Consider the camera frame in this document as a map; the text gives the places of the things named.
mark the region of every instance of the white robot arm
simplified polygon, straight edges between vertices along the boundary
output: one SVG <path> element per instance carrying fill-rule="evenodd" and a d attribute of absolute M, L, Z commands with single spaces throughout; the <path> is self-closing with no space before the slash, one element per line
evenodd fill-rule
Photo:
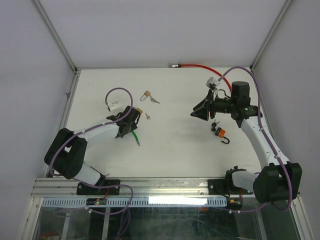
<path fill-rule="evenodd" d="M 73 131 L 63 128 L 53 140 L 44 157 L 44 162 L 49 166 L 52 165 L 52 168 L 66 179 L 76 179 L 92 186 L 103 185 L 102 182 L 105 181 L 105 176 L 84 163 L 86 150 L 101 143 L 103 140 L 123 138 L 124 135 L 131 133 L 137 128 L 140 115 L 139 109 L 133 107 L 130 110 L 130 107 L 127 106 L 123 112 L 118 113 L 116 116 L 108 116 L 100 123 L 101 127 L 96 127 L 96 125 L 80 131 L 83 134 L 79 134 L 79 136 Z M 106 124 L 116 120 L 118 120 L 117 123 Z M 66 145 L 67 148 L 63 148 L 59 152 L 52 164 L 54 155 L 69 139 L 71 141 Z"/>
<path fill-rule="evenodd" d="M 219 81 L 213 78 L 207 81 L 206 85 L 210 90 L 205 99 L 193 108 L 191 116 L 208 121 L 209 118 L 213 119 L 216 113 L 231 114 L 231 118 L 250 140 L 261 165 L 259 174 L 237 168 L 226 171 L 223 189 L 220 190 L 234 193 L 243 188 L 253 192 L 260 203 L 288 200 L 290 191 L 292 199 L 295 199 L 302 169 L 298 163 L 291 163 L 282 153 L 270 135 L 264 116 L 261 114 L 259 119 L 258 107 L 250 105 L 249 84 L 242 81 L 233 82 L 231 96 L 225 98 L 218 97 L 218 84 Z M 283 166 L 288 173 L 292 189 L 289 189 Z"/>

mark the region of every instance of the key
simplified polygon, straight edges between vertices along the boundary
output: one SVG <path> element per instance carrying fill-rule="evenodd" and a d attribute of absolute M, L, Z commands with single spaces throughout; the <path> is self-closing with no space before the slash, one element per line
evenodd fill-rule
<path fill-rule="evenodd" d="M 150 117 L 147 113 L 145 113 L 145 115 L 146 115 L 146 119 L 147 119 L 147 120 L 150 120 L 150 119 L 151 119 L 151 117 Z"/>
<path fill-rule="evenodd" d="M 150 100 L 151 100 L 151 102 L 153 102 L 153 103 L 157 103 L 157 104 L 160 103 L 160 102 L 158 102 L 155 98 L 153 98 L 151 95 L 150 95 Z"/>

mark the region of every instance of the glass panel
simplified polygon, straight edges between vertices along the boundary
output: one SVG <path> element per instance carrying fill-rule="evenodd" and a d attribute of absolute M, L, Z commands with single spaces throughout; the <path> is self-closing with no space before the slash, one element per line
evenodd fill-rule
<path fill-rule="evenodd" d="M 96 207 L 102 213 L 122 208 Z M 131 207 L 104 216 L 84 208 L 42 207 L 34 240 L 298 240 L 290 212 L 271 205 L 232 213 L 214 207 Z"/>

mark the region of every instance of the green wire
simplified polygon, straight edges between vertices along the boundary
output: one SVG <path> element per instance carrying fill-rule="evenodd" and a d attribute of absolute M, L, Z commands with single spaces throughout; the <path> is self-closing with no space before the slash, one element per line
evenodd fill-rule
<path fill-rule="evenodd" d="M 133 136 L 134 136 L 134 138 L 135 138 L 135 140 L 136 140 L 136 143 L 137 143 L 138 146 L 140 147 L 140 142 L 139 142 L 139 138 L 138 138 L 137 134 L 136 134 L 134 131 L 132 131 L 132 134 L 133 134 Z"/>

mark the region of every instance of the white wall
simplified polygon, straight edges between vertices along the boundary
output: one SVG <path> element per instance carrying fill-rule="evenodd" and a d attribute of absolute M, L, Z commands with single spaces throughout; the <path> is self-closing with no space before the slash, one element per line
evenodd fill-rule
<path fill-rule="evenodd" d="M 0 7 L 0 236 L 19 232 L 72 72 L 30 0 Z"/>
<path fill-rule="evenodd" d="M 320 239 L 320 1 L 296 0 L 256 68 L 274 138 L 303 174 L 303 202 Z"/>
<path fill-rule="evenodd" d="M 249 66 L 285 0 L 40 0 L 77 67 Z"/>

